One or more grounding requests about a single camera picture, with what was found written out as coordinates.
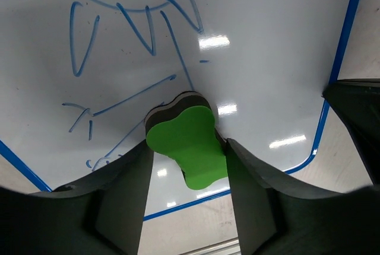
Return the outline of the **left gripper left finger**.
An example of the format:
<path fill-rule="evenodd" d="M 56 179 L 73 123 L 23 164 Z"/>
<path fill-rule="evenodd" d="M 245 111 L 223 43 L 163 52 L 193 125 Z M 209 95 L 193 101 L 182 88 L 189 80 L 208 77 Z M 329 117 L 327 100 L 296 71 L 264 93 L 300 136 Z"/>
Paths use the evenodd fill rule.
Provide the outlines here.
<path fill-rule="evenodd" d="M 137 254 L 153 152 L 139 143 L 52 192 L 1 189 L 2 254 Z"/>

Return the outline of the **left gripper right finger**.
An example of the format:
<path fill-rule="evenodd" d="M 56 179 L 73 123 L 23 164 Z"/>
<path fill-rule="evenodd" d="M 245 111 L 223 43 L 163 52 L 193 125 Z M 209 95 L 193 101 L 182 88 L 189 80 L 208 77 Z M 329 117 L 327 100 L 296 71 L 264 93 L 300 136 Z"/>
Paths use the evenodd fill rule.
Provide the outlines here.
<path fill-rule="evenodd" d="M 226 161 L 242 254 L 378 254 L 379 187 L 337 193 L 263 162 L 234 139 Z"/>

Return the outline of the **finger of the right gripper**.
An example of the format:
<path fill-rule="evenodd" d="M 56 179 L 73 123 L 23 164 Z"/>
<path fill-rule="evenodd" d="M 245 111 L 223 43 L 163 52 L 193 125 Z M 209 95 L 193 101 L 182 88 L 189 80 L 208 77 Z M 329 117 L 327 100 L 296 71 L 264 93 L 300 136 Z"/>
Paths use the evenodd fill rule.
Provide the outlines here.
<path fill-rule="evenodd" d="M 379 184 L 379 79 L 341 79 L 323 98 L 345 125 L 373 184 Z"/>

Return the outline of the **green whiteboard eraser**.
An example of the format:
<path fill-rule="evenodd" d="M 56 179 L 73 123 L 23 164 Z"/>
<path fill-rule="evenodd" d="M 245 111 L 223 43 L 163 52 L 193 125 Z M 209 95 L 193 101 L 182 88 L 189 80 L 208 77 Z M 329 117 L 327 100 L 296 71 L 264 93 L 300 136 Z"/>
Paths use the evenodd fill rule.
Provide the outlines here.
<path fill-rule="evenodd" d="M 226 141 L 200 93 L 185 91 L 151 109 L 144 126 L 148 147 L 177 163 L 189 189 L 202 190 L 227 177 Z"/>

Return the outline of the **blue framed small whiteboard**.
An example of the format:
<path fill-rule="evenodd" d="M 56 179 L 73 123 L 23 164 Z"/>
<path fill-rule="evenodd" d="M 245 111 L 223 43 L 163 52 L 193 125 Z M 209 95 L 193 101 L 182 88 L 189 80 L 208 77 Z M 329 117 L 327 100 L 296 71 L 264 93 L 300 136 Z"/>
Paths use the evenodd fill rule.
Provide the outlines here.
<path fill-rule="evenodd" d="M 293 174 L 316 156 L 359 0 L 1 0 L 1 155 L 39 190 L 114 161 L 183 91 Z"/>

